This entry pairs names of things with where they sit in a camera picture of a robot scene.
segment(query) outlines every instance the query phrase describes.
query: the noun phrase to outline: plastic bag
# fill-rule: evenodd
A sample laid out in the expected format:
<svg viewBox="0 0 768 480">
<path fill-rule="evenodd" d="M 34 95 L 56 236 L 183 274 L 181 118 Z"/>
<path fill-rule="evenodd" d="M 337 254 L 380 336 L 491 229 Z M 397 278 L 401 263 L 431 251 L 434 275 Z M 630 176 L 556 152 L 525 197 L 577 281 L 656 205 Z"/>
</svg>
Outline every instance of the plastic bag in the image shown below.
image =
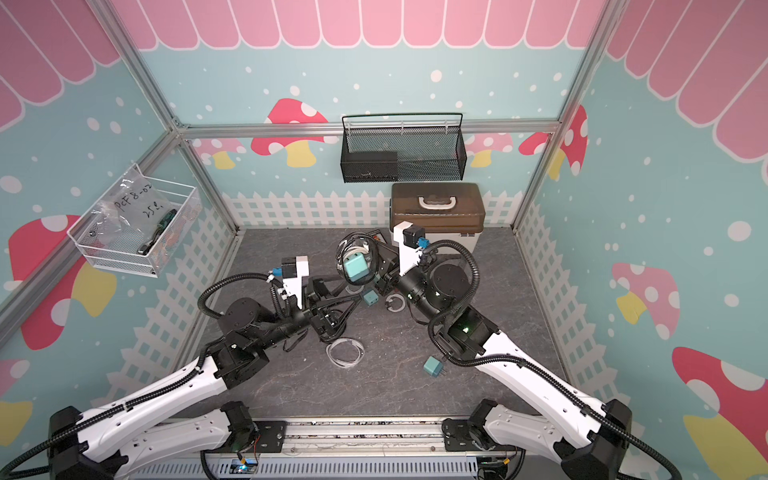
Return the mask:
<svg viewBox="0 0 768 480">
<path fill-rule="evenodd" d="M 130 169 L 96 203 L 96 221 L 89 234 L 104 247 L 116 242 L 129 243 L 136 250 L 132 253 L 143 255 L 146 253 L 139 250 L 157 239 L 157 231 L 167 227 L 175 209 L 149 179 L 137 169 Z M 124 251 L 126 247 L 114 250 Z"/>
</svg>

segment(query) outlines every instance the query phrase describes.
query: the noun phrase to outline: gray stone floor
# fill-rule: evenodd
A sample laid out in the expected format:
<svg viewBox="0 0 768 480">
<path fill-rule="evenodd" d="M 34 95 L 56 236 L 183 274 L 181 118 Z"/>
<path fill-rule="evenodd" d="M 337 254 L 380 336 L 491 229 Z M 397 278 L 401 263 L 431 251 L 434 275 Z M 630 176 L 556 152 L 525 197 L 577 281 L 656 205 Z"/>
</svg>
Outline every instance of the gray stone floor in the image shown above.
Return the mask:
<svg viewBox="0 0 768 480">
<path fill-rule="evenodd" d="M 296 255 L 310 257 L 310 275 L 333 275 L 336 245 L 351 231 L 354 230 L 248 230 L 230 275 L 265 273 L 279 266 L 281 258 Z M 480 266 L 481 281 L 472 304 L 529 355 L 562 376 L 562 366 L 511 229 L 486 229 L 474 255 Z M 226 310 L 243 296 L 272 308 L 266 285 L 247 280 L 225 287 L 217 301 L 217 310 Z M 211 319 L 203 341 L 220 335 L 216 322 Z M 230 400 L 243 401 L 261 418 L 469 415 L 483 398 L 494 399 L 520 412 L 535 413 L 500 382 L 477 369 L 448 364 L 438 378 L 427 375 L 422 366 L 430 355 L 437 356 L 438 351 L 429 342 L 426 327 L 417 325 L 407 309 L 391 313 L 382 300 L 371 307 L 362 303 L 350 317 L 344 336 L 359 340 L 366 348 L 364 359 L 352 369 L 334 366 L 326 356 L 326 345 L 310 330 L 290 353 L 280 348 L 268 350 L 270 363 L 247 382 L 199 402 L 179 416 L 202 415 Z M 342 358 L 343 347 L 334 349 Z"/>
</svg>

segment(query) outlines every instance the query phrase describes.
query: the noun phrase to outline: blue connector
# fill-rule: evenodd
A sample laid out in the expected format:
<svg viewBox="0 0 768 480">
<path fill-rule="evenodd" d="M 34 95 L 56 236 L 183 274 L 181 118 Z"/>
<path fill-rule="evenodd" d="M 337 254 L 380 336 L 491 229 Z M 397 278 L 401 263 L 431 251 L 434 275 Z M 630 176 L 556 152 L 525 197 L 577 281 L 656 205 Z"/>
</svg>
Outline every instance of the blue connector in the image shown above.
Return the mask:
<svg viewBox="0 0 768 480">
<path fill-rule="evenodd" d="M 430 376 L 438 376 L 442 372 L 442 362 L 433 356 L 430 356 L 424 363 L 424 371 Z"/>
</svg>

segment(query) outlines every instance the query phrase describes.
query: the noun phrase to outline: black mesh wire basket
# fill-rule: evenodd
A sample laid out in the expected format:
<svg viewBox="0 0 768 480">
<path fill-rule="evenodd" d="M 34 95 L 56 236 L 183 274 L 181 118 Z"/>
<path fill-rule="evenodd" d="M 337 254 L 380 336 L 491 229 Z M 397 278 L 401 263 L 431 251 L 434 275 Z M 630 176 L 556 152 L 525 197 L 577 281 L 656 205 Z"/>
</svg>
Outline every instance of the black mesh wire basket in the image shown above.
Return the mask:
<svg viewBox="0 0 768 480">
<path fill-rule="evenodd" d="M 345 182 L 462 180 L 467 150 L 462 114 L 372 114 L 342 117 Z"/>
</svg>

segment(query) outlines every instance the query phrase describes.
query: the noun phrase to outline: white box handle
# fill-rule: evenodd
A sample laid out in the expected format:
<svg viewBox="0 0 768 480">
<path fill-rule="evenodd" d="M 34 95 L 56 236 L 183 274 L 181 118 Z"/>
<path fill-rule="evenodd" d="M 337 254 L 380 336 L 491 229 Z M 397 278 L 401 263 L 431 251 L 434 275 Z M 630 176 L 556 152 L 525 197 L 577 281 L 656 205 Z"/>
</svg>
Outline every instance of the white box handle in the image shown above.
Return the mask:
<svg viewBox="0 0 768 480">
<path fill-rule="evenodd" d="M 445 205 L 430 205 L 424 201 L 424 197 L 419 197 L 419 205 L 427 210 L 451 210 L 456 206 L 456 197 L 451 197 L 451 201 Z"/>
</svg>

